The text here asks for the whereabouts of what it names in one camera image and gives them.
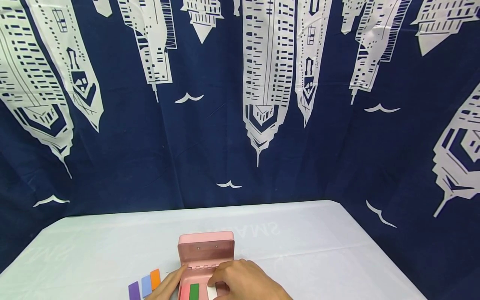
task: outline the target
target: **hand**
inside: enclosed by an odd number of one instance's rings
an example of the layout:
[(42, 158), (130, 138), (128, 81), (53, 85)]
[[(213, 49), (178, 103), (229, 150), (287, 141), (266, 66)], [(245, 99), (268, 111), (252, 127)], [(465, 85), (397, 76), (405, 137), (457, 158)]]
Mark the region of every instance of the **hand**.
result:
[(281, 285), (252, 261), (229, 261), (218, 266), (208, 281), (210, 287), (225, 282), (230, 293), (215, 300), (292, 300)]
[(160, 283), (160, 285), (147, 297), (145, 300), (170, 300), (173, 291), (177, 288), (180, 282), (183, 271), (187, 265), (183, 265), (180, 269), (168, 274), (167, 277)]

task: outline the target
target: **table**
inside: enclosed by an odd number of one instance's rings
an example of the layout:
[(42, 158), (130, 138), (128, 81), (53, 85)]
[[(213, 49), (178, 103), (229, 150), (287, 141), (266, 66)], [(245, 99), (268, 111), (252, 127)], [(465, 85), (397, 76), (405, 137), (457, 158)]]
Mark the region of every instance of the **table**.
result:
[(0, 299), (127, 300), (132, 282), (180, 266), (181, 234), (220, 230), (295, 300), (425, 299), (329, 200), (64, 218), (0, 275)]

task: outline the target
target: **orange block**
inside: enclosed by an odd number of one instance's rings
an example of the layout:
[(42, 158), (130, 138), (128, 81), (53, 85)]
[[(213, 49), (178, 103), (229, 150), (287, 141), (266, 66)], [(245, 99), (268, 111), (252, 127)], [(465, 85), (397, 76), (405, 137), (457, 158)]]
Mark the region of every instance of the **orange block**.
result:
[(156, 269), (150, 272), (150, 281), (152, 282), (152, 291), (160, 285), (160, 270)]

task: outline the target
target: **green block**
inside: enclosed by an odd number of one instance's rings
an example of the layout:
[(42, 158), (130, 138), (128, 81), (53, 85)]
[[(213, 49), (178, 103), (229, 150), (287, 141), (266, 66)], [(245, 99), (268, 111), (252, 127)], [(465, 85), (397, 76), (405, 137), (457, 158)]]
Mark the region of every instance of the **green block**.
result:
[(190, 284), (190, 297), (189, 300), (198, 300), (198, 293), (200, 291), (200, 285), (198, 283), (196, 284)]

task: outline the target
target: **building print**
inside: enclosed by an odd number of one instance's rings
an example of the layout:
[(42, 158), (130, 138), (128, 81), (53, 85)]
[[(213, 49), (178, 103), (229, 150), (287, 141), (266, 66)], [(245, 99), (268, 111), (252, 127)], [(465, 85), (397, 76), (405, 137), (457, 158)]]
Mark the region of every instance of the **building print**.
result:
[(99, 131), (100, 87), (80, 34), (71, 0), (26, 0), (33, 20), (73, 104)]
[(223, 19), (219, 0), (183, 0), (180, 10), (190, 15), (190, 24), (195, 28), (202, 44), (210, 30), (216, 27), (216, 20)]
[(449, 35), (457, 34), (464, 22), (478, 21), (480, 0), (423, 0), (417, 19), (416, 34), (422, 56)]
[(240, 0), (233, 0), (233, 15), (240, 17)]
[(95, 10), (97, 13), (104, 17), (110, 17), (112, 15), (112, 8), (110, 7), (109, 0), (93, 0)]
[(312, 114), (331, 5), (331, 0), (298, 2), (295, 92), (303, 126), (307, 126)]
[(353, 21), (365, 5), (355, 40), (360, 44), (350, 80), (352, 101), (358, 90), (370, 92), (380, 62), (389, 62), (411, 0), (343, 0), (342, 33), (351, 31)]
[(243, 120), (259, 155), (283, 124), (292, 89), (295, 0), (245, 1)]
[(437, 217), (448, 201), (472, 199), (480, 193), (480, 84), (457, 110), (433, 151), (436, 183), (445, 193), (433, 215)]
[(170, 0), (118, 0), (123, 22), (135, 32), (145, 78), (156, 94), (157, 84), (172, 83), (167, 49), (176, 49)]
[(61, 86), (20, 0), (0, 8), (0, 98), (20, 125), (65, 164), (73, 123)]

